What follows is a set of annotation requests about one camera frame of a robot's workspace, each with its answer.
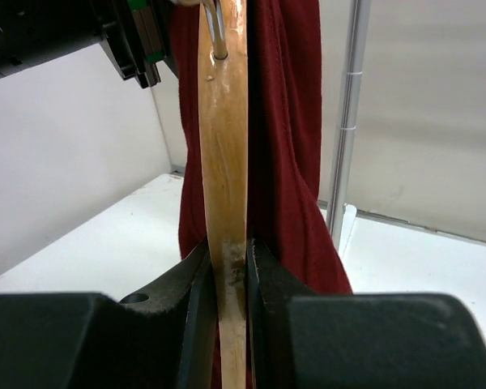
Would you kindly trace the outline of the wooden clothes hanger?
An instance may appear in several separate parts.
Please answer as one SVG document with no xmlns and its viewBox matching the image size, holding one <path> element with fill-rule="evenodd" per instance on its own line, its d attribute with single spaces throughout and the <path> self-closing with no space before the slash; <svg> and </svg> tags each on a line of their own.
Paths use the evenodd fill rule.
<svg viewBox="0 0 486 389">
<path fill-rule="evenodd" d="M 245 1 L 201 1 L 198 124 L 224 388 L 246 386 L 248 48 Z"/>
</svg>

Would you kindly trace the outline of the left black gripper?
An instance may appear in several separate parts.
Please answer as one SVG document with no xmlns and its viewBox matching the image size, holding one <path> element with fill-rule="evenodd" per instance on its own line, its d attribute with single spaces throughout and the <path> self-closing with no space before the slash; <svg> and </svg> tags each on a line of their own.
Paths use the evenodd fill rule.
<svg viewBox="0 0 486 389">
<path fill-rule="evenodd" d="M 0 1 L 0 79 L 98 44 L 124 80 L 160 82 L 158 62 L 177 72 L 170 1 Z"/>
</svg>

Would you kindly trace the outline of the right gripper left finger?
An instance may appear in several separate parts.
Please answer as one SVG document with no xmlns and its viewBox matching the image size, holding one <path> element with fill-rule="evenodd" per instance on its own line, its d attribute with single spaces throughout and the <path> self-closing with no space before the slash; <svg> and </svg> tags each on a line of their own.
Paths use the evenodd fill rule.
<svg viewBox="0 0 486 389">
<path fill-rule="evenodd" d="M 144 320 L 135 331 L 135 366 L 149 387 L 211 386 L 217 305 L 206 241 L 120 303 Z"/>
</svg>

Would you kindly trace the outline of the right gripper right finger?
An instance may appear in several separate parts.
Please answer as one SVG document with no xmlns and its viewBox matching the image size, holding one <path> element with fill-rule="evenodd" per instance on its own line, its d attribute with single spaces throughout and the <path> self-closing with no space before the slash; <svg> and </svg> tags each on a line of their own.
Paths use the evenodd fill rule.
<svg viewBox="0 0 486 389">
<path fill-rule="evenodd" d="M 294 388 L 289 303 L 315 292 L 294 276 L 258 238 L 247 241 L 250 364 L 254 388 Z"/>
</svg>

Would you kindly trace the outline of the dark red t shirt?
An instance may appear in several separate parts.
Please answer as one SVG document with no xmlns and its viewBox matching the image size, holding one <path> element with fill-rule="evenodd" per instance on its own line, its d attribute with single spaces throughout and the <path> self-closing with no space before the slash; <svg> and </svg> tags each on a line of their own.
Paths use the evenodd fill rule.
<svg viewBox="0 0 486 389">
<path fill-rule="evenodd" d="M 169 37 L 187 157 L 179 246 L 205 237 L 198 132 L 196 1 L 175 1 Z M 323 294 L 352 287 L 318 208 L 322 151 L 322 37 L 316 1 L 247 4 L 248 226 L 293 275 Z"/>
</svg>

